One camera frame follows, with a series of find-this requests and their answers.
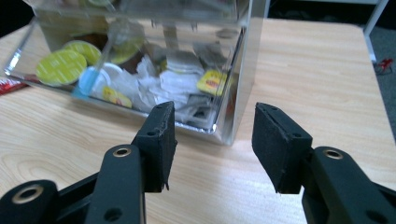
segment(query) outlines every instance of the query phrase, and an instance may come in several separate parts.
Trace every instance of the grey floor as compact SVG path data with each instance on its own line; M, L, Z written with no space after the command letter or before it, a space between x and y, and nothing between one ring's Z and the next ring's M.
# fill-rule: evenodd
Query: grey floor
M380 62L391 58L396 61L396 30L375 27L370 35L375 57ZM387 109L393 137L396 136L396 62L392 64L392 73L377 75L379 89L382 93L385 108Z

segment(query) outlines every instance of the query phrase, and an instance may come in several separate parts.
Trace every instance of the wooden table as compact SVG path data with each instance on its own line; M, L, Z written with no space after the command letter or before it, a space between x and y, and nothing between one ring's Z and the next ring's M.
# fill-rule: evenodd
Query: wooden table
M21 31L1 39L1 62ZM304 223L300 195L279 195L251 148L256 102L275 105L314 137L348 152L375 182L396 189L396 147L362 30L265 20L256 81L231 147L178 135L170 191L146 194L148 223ZM62 189L97 172L142 120L69 96L26 88L0 97L0 195L50 179Z

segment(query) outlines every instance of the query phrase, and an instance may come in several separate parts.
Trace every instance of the red packet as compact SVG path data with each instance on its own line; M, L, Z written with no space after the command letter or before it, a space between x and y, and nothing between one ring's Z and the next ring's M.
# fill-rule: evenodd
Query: red packet
M18 90L25 86L27 85L19 81L14 81L7 78L0 79L0 95L4 95L6 93Z

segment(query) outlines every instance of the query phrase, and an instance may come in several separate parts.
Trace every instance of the yellow packet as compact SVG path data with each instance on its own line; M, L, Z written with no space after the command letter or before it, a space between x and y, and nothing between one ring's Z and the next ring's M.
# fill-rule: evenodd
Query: yellow packet
M115 91L110 87L105 86L103 87L102 94L103 94L103 99L109 101L112 104L122 105L125 107L132 108L132 101L128 97L120 93L119 91Z
M212 95L221 96L224 90L224 84L227 79L225 74L217 70L208 70L204 76L197 82L197 88L200 91L210 93Z

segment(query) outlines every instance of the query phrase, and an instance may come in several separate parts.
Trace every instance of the acrylic box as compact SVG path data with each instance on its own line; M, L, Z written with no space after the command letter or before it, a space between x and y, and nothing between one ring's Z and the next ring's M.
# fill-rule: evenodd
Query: acrylic box
M7 77L233 143L254 81L263 1L35 0Z

